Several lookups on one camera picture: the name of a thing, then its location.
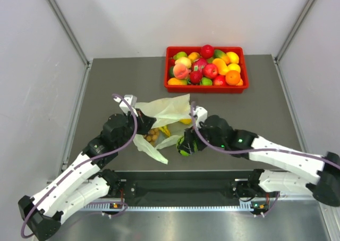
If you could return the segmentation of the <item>pale green plastic bag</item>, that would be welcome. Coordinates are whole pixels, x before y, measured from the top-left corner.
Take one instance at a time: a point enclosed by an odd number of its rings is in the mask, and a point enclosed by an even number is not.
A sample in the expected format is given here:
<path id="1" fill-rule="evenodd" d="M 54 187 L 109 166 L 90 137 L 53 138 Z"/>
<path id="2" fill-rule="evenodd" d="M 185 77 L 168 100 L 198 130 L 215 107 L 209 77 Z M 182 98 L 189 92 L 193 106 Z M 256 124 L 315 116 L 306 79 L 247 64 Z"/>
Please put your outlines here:
<path id="1" fill-rule="evenodd" d="M 136 103 L 136 108 L 140 109 L 145 115 L 156 118 L 152 128 L 167 127 L 170 135 L 163 132 L 159 133 L 156 141 L 151 144 L 142 135 L 136 135 L 133 143 L 138 151 L 146 153 L 152 159 L 163 164 L 168 163 L 168 159 L 161 153 L 161 149 L 175 148 L 177 140 L 182 137 L 184 130 L 191 124 L 182 123 L 182 120 L 189 118 L 190 94 L 172 98 L 161 98 L 148 103 Z"/>

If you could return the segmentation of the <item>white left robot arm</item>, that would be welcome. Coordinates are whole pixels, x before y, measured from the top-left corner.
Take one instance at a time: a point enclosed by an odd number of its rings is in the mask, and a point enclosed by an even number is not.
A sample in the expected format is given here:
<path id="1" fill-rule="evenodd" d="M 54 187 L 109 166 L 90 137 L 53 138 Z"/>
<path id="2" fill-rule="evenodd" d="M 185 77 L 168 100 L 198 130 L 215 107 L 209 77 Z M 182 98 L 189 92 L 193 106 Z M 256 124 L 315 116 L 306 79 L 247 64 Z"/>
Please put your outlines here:
<path id="1" fill-rule="evenodd" d="M 104 196 L 116 196 L 121 190 L 121 181 L 106 165 L 136 134 L 147 134 L 155 122 L 156 118 L 146 116 L 140 109 L 111 115 L 100 134 L 62 174 L 42 191 L 19 200 L 24 226 L 29 227 L 38 240 L 48 240 L 84 206 Z"/>

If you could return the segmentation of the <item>green striped melon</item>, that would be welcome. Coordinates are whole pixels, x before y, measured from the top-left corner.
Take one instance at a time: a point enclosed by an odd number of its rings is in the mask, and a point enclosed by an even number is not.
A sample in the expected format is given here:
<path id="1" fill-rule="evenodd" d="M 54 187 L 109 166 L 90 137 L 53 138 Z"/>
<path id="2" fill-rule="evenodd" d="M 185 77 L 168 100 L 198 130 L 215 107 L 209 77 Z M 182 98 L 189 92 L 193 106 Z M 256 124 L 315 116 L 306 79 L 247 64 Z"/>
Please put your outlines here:
<path id="1" fill-rule="evenodd" d="M 198 151 L 197 143 L 195 141 L 186 141 L 184 136 L 177 140 L 176 149 L 184 157 L 188 157 Z"/>

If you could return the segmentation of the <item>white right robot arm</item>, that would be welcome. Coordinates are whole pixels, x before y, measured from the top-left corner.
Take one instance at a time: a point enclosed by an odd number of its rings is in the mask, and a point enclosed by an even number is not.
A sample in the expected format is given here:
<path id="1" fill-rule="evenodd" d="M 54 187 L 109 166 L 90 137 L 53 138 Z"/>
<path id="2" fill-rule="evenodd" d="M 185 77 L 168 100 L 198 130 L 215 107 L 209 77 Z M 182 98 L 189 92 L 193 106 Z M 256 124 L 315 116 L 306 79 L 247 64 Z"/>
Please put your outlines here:
<path id="1" fill-rule="evenodd" d="M 254 169 L 246 181 L 234 183 L 234 195 L 254 198 L 279 192 L 311 195 L 318 202 L 339 206 L 339 155 L 305 154 L 275 144 L 265 138 L 240 129 L 233 129 L 217 115 L 187 128 L 176 148 L 183 156 L 206 147 L 279 168 L 279 171 Z"/>

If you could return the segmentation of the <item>yellow banana bunch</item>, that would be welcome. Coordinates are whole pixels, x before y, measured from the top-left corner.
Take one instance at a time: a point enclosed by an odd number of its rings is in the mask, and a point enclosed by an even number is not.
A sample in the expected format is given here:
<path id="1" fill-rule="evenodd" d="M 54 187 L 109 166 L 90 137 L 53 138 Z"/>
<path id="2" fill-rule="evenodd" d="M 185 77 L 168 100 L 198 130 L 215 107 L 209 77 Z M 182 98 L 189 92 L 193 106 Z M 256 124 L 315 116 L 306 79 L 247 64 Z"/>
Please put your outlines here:
<path id="1" fill-rule="evenodd" d="M 168 126 L 162 126 L 158 128 L 165 136 L 170 137 L 171 136 L 171 132 L 168 129 Z"/>

